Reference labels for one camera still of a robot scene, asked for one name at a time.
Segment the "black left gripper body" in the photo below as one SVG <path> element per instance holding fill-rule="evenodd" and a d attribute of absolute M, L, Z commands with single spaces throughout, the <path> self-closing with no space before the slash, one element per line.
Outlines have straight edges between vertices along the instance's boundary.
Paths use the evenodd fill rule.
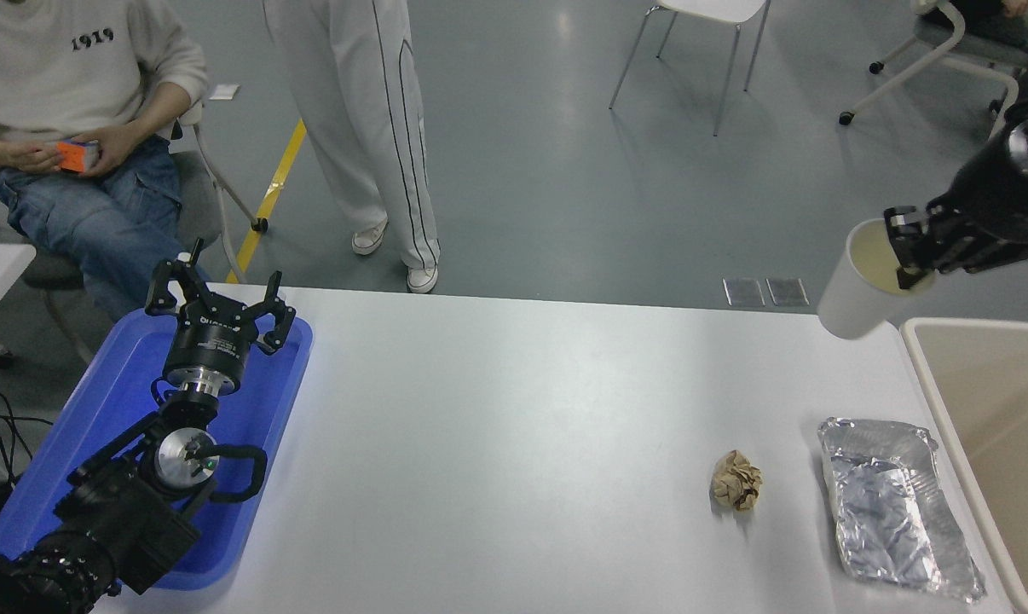
<path fill-rule="evenodd" d="M 252 317 L 210 317 L 199 310 L 179 310 L 163 376 L 180 385 L 188 374 L 201 369 L 219 374 L 230 385 L 240 385 L 257 332 Z"/>

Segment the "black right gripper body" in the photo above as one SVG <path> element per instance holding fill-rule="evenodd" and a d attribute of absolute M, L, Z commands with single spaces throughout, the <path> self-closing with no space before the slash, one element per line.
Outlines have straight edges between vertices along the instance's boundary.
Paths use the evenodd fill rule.
<path fill-rule="evenodd" d="M 927 206 L 961 214 L 1000 240 L 1028 242 L 1028 175 L 1009 159 L 1004 145 L 982 148 Z"/>

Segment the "seated person's left hand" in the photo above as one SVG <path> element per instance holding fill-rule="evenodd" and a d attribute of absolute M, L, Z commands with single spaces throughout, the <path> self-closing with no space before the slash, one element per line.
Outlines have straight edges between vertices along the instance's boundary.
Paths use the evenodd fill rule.
<path fill-rule="evenodd" d="M 76 135 L 73 140 L 81 143 L 96 142 L 100 148 L 97 162 L 80 174 L 82 178 L 91 178 L 116 171 L 128 159 L 133 151 L 147 140 L 147 135 L 143 129 L 136 127 L 136 122 L 128 122 L 127 125 L 101 127 L 83 132 L 81 135 Z"/>

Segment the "seated person's right hand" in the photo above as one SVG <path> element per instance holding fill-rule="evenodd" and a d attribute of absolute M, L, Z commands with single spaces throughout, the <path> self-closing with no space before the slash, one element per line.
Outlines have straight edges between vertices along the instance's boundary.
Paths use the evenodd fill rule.
<path fill-rule="evenodd" d="M 28 174 L 47 174 L 61 170 L 63 154 L 56 144 L 45 142 L 9 142 L 6 144 L 6 162 Z"/>

